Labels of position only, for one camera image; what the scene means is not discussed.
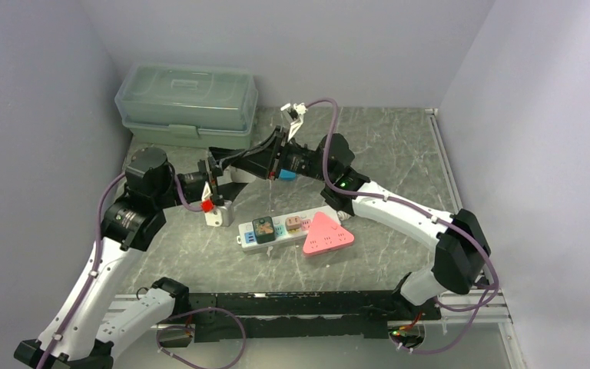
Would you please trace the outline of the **small pink charger plug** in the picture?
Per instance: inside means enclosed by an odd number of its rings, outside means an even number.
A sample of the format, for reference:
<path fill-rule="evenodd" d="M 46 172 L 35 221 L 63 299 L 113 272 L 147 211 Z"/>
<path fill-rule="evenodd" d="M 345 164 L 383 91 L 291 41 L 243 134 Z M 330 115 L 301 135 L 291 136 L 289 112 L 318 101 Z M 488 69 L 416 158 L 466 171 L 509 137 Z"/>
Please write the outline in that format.
<path fill-rule="evenodd" d="M 296 231 L 301 228 L 302 218 L 300 216 L 288 217 L 284 222 L 287 231 Z"/>

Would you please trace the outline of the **dark green cube socket adapter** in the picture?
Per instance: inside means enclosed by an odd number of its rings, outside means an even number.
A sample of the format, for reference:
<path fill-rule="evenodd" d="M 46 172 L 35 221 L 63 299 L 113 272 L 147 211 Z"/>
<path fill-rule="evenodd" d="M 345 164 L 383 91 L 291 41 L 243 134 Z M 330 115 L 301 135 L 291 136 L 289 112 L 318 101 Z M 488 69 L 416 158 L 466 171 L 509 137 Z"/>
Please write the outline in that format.
<path fill-rule="evenodd" d="M 270 216 L 256 218 L 252 220 L 253 233 L 255 241 L 258 244 L 264 244 L 276 240 L 273 219 Z"/>

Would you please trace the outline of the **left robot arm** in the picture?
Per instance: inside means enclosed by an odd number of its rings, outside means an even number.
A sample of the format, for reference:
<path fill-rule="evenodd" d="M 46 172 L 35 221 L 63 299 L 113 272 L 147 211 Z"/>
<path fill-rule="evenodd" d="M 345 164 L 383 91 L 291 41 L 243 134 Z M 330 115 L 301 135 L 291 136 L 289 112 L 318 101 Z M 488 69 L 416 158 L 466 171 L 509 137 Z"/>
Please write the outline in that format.
<path fill-rule="evenodd" d="M 148 250 L 166 222 L 165 210 L 184 207 L 230 220 L 231 204 L 252 177 L 231 162 L 233 150 L 213 148 L 197 170 L 178 173 L 159 148 L 136 151 L 114 183 L 124 190 L 99 204 L 91 253 L 59 312 L 38 337 L 22 341 L 14 357 L 31 368 L 110 368 L 152 324 L 170 323 L 166 335 L 192 337 L 187 286 L 160 278 L 130 307 L 105 317 L 119 284 Z"/>

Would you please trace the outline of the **white plug adapter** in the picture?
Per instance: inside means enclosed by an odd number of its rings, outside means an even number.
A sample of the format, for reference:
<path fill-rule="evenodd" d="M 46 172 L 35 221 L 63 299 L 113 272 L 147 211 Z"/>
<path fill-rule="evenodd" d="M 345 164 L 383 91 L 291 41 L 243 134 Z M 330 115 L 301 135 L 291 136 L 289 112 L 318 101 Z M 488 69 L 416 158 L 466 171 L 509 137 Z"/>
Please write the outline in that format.
<path fill-rule="evenodd" d="M 230 174 L 230 180 L 233 183 L 238 183 L 238 184 L 249 184 L 254 182 L 257 177 L 245 170 L 241 170 L 239 168 L 231 168 L 229 170 L 229 174 Z"/>

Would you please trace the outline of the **blue plug adapter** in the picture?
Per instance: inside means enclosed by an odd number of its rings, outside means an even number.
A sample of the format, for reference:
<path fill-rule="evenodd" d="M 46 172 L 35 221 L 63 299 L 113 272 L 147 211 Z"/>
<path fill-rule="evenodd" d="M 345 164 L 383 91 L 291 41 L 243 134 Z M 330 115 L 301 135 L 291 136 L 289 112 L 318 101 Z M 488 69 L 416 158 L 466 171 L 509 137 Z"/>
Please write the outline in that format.
<path fill-rule="evenodd" d="M 292 171 L 281 170 L 278 177 L 281 181 L 295 181 L 297 174 Z"/>

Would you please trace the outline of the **pink triangular power strip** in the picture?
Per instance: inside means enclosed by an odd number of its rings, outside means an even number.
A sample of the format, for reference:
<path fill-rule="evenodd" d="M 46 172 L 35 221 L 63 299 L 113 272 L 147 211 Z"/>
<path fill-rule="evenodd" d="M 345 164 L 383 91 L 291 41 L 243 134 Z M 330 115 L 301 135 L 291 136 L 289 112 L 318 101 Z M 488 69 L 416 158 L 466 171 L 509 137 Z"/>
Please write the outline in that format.
<path fill-rule="evenodd" d="M 317 212 L 310 223 L 302 252 L 312 257 L 351 246 L 355 236 L 323 212 Z"/>

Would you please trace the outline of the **white multicolour power strip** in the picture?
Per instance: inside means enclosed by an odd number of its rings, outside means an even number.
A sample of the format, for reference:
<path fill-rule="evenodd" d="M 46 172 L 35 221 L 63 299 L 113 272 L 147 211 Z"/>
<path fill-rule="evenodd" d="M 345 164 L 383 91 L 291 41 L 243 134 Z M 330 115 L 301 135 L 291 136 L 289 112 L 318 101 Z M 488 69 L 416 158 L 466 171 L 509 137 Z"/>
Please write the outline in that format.
<path fill-rule="evenodd" d="M 292 243 L 299 240 L 304 240 L 307 236 L 308 230 L 310 228 L 310 223 L 312 222 L 313 216 L 317 212 L 323 212 L 329 215 L 336 221 L 341 222 L 342 219 L 339 216 L 339 212 L 333 210 L 330 206 L 324 205 L 318 208 L 309 208 L 303 211 L 295 211 L 288 214 L 282 214 L 278 216 L 270 216 L 273 219 L 274 229 L 276 232 L 276 240 L 264 244 L 258 244 L 255 241 L 252 221 L 244 222 L 238 225 L 237 231 L 238 234 L 236 236 L 236 242 L 241 247 L 241 249 L 245 252 L 255 251 L 262 248 L 269 248 L 275 247 L 280 244 L 287 244 Z M 287 231 L 284 225 L 285 220 L 288 217 L 292 216 L 300 216 L 302 218 L 302 225 L 299 230 L 296 231 Z"/>

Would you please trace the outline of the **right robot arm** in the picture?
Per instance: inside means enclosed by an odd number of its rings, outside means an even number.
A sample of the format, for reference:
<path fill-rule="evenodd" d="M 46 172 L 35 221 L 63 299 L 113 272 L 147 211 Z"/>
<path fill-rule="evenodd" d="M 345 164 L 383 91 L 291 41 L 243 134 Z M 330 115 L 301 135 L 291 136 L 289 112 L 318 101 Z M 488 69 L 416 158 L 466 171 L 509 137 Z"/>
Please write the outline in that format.
<path fill-rule="evenodd" d="M 455 214 L 432 209 L 386 190 L 351 166 L 354 153 L 346 139 L 330 132 L 318 148 L 299 145 L 281 128 L 247 149 L 209 149 L 217 169 L 240 169 L 256 178 L 274 179 L 281 169 L 323 181 L 321 194 L 337 211 L 367 218 L 410 236 L 428 247 L 433 260 L 399 282 L 393 310 L 402 319 L 419 313 L 424 303 L 450 291 L 467 294 L 488 271 L 487 291 L 499 288 L 491 250 L 477 217 L 466 209 Z"/>

